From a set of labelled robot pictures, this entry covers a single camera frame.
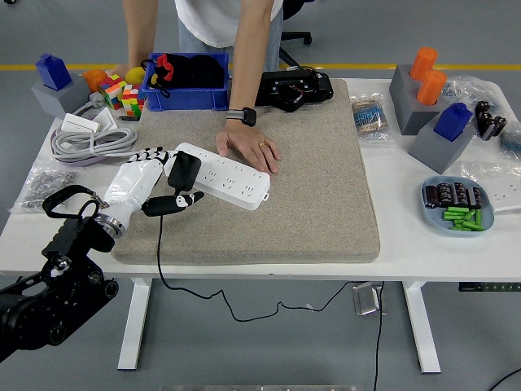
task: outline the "hand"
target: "hand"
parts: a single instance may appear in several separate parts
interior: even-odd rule
[[[276,160],[281,160],[281,155],[277,144],[258,129],[241,121],[228,120],[215,139],[220,156],[226,156],[228,147],[233,147],[241,152],[255,169],[265,173],[278,172]]]
[[[128,64],[118,64],[114,69],[109,69],[106,72],[109,77],[116,74],[122,79],[125,79],[129,70],[130,66]]]

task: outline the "white power strip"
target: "white power strip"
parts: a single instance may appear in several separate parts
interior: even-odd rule
[[[176,150],[201,159],[196,189],[248,210],[257,209],[268,199],[267,173],[189,143],[179,144]]]

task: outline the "power adapter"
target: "power adapter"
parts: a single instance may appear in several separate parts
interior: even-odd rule
[[[176,194],[192,190],[200,168],[201,159],[184,151],[176,152],[176,160],[168,180],[169,185],[176,189]]]

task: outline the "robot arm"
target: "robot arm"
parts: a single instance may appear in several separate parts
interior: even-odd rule
[[[88,252],[110,252],[114,239],[125,233],[130,216],[139,209],[147,216],[158,216],[181,212],[200,200],[204,196],[201,191],[179,194],[193,185],[191,162],[195,159],[184,152],[148,149],[120,167],[102,200],[93,191],[73,185],[44,202],[49,217],[65,218],[65,222],[42,251],[47,259],[42,271],[0,290],[0,362],[18,349],[61,344],[116,296],[117,282],[103,277]],[[163,172],[169,176],[169,183],[171,173],[177,175],[174,195],[149,199]],[[53,212],[55,206],[76,193],[92,197],[78,214]],[[95,204],[95,211],[83,217],[89,204]],[[45,286],[38,294],[24,295],[40,283]]]

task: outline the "blue block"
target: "blue block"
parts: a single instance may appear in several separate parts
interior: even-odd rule
[[[440,115],[434,131],[440,136],[454,141],[470,120],[472,112],[467,110],[464,103],[453,103]]]
[[[60,91],[72,81],[63,60],[58,57],[45,53],[35,65],[44,86],[55,91]]]

